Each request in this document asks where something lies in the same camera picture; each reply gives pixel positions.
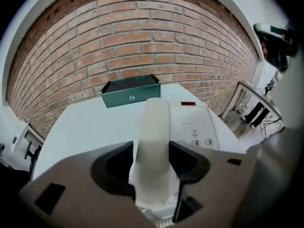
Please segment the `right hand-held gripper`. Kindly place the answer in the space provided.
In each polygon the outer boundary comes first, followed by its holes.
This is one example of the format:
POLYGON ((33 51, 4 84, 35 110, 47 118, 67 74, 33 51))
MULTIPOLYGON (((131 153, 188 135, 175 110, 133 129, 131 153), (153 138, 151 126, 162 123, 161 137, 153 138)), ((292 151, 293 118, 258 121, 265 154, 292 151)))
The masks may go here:
POLYGON ((257 164, 237 213, 239 228, 304 226, 304 55, 271 91, 284 128, 258 144, 257 164))

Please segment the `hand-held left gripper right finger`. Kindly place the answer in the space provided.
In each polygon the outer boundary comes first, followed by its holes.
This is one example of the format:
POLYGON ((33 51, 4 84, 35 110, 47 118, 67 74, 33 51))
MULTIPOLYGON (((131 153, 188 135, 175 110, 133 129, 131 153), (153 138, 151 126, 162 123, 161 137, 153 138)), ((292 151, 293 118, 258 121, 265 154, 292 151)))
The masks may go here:
POLYGON ((169 161, 180 181, 173 216, 177 228, 231 228, 252 181, 257 149, 245 154, 169 142, 169 161))

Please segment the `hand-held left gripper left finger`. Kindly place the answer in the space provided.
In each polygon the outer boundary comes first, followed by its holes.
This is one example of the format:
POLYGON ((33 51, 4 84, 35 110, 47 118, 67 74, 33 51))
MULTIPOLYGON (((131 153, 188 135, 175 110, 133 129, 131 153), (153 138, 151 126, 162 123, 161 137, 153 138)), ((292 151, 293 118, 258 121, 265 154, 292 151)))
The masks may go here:
POLYGON ((128 181, 133 142, 67 157, 20 191, 39 227, 151 228, 128 181))

